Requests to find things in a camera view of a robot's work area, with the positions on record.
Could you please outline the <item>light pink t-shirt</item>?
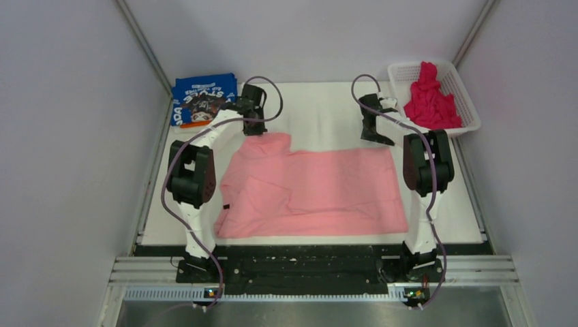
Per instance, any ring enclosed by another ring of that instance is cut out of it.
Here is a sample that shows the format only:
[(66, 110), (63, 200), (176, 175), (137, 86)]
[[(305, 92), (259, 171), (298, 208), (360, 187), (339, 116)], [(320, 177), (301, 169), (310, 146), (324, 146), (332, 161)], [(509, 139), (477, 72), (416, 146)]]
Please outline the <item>light pink t-shirt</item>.
[(288, 134), (245, 139), (220, 184), (220, 238), (366, 236), (408, 231), (386, 147), (293, 151)]

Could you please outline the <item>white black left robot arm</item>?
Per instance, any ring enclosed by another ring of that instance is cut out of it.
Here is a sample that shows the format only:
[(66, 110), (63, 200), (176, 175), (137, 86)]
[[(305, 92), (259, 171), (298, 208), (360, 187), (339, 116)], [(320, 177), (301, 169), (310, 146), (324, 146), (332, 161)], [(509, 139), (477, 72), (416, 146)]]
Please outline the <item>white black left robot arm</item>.
[(264, 122), (266, 100), (264, 89), (245, 84), (235, 102), (225, 103), (194, 138), (171, 144), (165, 190), (177, 203), (180, 222), (185, 226), (184, 265), (192, 267), (201, 281), (213, 280), (219, 270), (217, 261), (210, 258), (215, 239), (207, 207), (217, 188), (215, 154), (237, 135), (255, 136), (267, 132)]

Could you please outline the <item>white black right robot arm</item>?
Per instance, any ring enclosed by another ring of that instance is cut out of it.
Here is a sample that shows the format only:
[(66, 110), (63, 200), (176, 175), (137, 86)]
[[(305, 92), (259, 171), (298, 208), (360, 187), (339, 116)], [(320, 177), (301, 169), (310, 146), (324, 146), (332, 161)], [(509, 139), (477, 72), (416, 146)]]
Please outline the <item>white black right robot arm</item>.
[(384, 101), (377, 93), (356, 99), (363, 115), (361, 138), (402, 150), (402, 176), (411, 191), (411, 208), (399, 270), (405, 279), (417, 281), (436, 265), (436, 199), (448, 189), (455, 169), (445, 130), (416, 133), (414, 125), (406, 129), (408, 124), (401, 122), (396, 110), (384, 108)]

